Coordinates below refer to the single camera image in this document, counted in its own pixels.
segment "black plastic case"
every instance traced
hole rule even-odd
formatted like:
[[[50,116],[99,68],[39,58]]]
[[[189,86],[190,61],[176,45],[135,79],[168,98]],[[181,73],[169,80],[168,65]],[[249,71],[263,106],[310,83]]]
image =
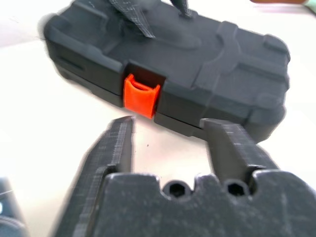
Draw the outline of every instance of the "black plastic case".
[[[60,74],[123,107],[124,80],[134,74],[161,86],[154,121],[204,139],[201,118],[241,124],[260,142],[282,121],[289,88],[286,45],[160,2],[145,16],[156,38],[140,34],[108,0],[77,0],[44,27]]]

